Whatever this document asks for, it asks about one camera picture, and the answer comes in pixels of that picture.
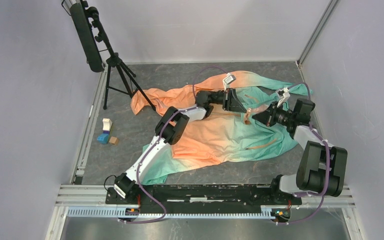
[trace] small brown block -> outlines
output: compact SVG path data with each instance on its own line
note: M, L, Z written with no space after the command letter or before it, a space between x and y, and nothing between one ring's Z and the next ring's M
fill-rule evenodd
M109 143L112 144L112 145L117 145L117 144L119 144L119 139L116 138L115 136L112 136L112 137L109 139Z

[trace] blue block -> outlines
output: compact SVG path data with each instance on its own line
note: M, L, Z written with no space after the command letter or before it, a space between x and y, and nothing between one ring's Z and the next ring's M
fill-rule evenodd
M98 136L97 140L101 144L107 144L109 138L110 138L110 135L108 133L102 133L101 135Z

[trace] gray floor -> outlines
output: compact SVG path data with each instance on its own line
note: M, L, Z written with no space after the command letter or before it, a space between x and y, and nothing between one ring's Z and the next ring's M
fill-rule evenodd
M291 221L313 209L292 211ZM266 219L166 219L152 224L123 224L116 219L68 217L62 240L349 240L341 209L322 209L312 219L276 226Z
M143 89L159 88L169 90L190 84L199 71L213 63L185 64L143 64L131 65L137 75L137 82ZM225 70L251 71L261 76L290 83L302 82L294 62L225 62L217 63ZM198 81L220 74L218 69L203 72ZM111 71L111 86L125 89L120 76ZM293 108L297 96L289 99ZM150 107L134 115L130 108L129 96L110 90L108 109L100 106L98 121L94 130L92 144L83 177L83 185L101 185L109 175L119 175L127 170L141 155L142 147L151 141L154 129L161 117ZM113 122L112 136L119 138L117 146L102 145L95 139L102 133L102 118ZM196 170L179 172L168 176L167 184L210 184L210 183L270 183L278 174L294 174L297 171L303 150L294 149L276 158L248 161L225 162Z

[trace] tripod leg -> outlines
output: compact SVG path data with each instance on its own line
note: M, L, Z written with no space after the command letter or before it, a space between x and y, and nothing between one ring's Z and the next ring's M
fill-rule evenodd
M136 78L136 74L123 62L123 60L121 61L121 67L126 73L130 73L134 78Z
M130 96L130 98L132 98L132 97L133 97L133 93L132 93L132 90L130 89L129 84L127 83L127 79L126 79L126 77L125 77L125 74L123 73L123 69L122 69L122 67L121 67L120 65L117 65L117 66L115 66L115 67L117 68L117 71L118 71L118 73L120 74L121 80L122 80L123 83L124 83L124 86L125 86L125 88L126 88L126 90L127 90L127 92L128 92L128 95Z
M151 108L156 111L157 109L155 108L155 106L153 105L153 103L151 102L151 100L148 98L148 96L145 94L145 92L142 90L141 86L139 86L139 84L136 82L136 80L130 76L130 74L124 70L126 72L126 74L130 77L130 80L131 82L136 86L137 90L139 90L139 92L145 97L146 101L149 103L149 105L151 106Z
M110 87L110 74L111 67L108 66L108 73L106 74L106 84L105 84L105 98L103 99L103 109L107 109L107 98L108 98L108 88Z

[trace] black cable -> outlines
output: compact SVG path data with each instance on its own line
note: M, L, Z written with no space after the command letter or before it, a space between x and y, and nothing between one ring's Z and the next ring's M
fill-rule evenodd
M105 181L103 181L103 188L108 192L108 189L105 187L105 184L107 183L107 180L110 178L110 177L117 177L116 175L109 175L105 178Z
M289 219L290 219L290 218L286 218L286 217L284 217L282 215L279 215L278 217L280 217L281 219L286 220L286 221L289 221Z
M67 12L67 14L71 17L71 14L69 13L69 11L67 11L67 9L64 7L64 3L66 2L66 0L62 0L61 2L61 7Z

